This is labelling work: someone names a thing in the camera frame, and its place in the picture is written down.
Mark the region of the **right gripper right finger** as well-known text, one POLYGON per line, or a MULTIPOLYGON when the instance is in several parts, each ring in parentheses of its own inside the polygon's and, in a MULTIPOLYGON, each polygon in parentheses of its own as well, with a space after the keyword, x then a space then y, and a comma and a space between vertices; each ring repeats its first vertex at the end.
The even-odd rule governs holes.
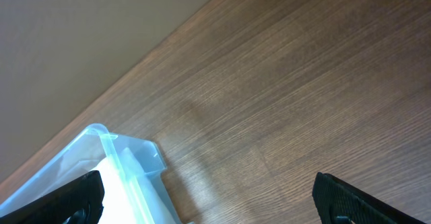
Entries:
POLYGON ((327 173, 316 175, 312 197, 324 224, 424 224, 327 173))

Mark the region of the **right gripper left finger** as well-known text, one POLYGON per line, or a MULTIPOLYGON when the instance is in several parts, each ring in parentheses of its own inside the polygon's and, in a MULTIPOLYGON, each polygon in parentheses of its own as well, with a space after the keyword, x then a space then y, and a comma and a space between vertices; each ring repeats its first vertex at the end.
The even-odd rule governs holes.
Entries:
POLYGON ((90 171, 1 218, 3 224, 97 224, 104 207, 98 170, 90 171))

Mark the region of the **cream white cloth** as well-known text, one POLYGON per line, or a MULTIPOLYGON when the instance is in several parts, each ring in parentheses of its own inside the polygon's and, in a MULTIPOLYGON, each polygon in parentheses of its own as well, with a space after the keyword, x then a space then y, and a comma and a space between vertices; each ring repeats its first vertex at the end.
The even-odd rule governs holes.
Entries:
POLYGON ((124 176, 112 158, 103 159, 95 169, 102 177, 104 210, 100 223, 175 223, 173 215, 129 148, 119 154, 124 176))

